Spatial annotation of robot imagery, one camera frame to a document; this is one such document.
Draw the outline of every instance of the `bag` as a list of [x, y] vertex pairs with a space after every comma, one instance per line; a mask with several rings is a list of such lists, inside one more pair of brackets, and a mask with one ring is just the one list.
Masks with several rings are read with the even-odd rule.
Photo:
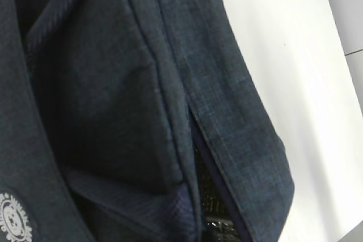
[[293, 182], [221, 0], [0, 11], [0, 242], [277, 241]]

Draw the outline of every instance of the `backpack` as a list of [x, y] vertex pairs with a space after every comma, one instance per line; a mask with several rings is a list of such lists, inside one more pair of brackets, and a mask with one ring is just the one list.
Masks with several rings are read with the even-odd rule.
[[222, 0], [0, 0], [0, 25], [0, 242], [278, 240], [294, 185]]

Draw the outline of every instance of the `fabric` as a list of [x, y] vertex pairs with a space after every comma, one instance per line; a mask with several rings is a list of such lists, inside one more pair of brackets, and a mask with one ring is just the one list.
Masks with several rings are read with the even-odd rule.
[[221, 0], [47, 1], [0, 0], [0, 197], [31, 241], [200, 241], [188, 105], [253, 241], [277, 241], [293, 183]]

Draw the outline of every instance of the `zipper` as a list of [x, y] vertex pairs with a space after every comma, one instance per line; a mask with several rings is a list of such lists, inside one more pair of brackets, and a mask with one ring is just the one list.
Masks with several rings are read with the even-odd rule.
[[228, 190], [228, 187], [221, 175], [221, 172], [218, 169], [215, 160], [213, 159], [212, 153], [210, 152], [210, 149], [206, 144], [204, 137], [202, 136], [197, 121], [190, 110], [189, 110], [189, 115], [191, 119], [191, 134], [195, 148], [199, 151], [202, 160], [204, 161], [209, 171], [209, 174], [213, 180], [213, 183], [215, 184], [217, 190], [221, 195], [222, 200], [224, 201], [227, 207], [227, 210], [231, 216], [232, 222], [235, 225], [237, 233], [239, 234], [243, 242], [252, 242], [252, 238], [247, 229], [247, 226], [241, 214], [238, 212], [237, 205], [230, 191]]

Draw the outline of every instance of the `white surface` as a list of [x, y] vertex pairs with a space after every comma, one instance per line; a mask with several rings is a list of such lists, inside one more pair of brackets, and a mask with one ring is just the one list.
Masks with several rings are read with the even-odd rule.
[[280, 242], [363, 220], [363, 118], [328, 0], [223, 0], [296, 185]]
[[363, 52], [348, 55], [347, 63], [351, 71], [359, 103], [363, 109]]
[[346, 54], [363, 48], [363, 0], [329, 0]]

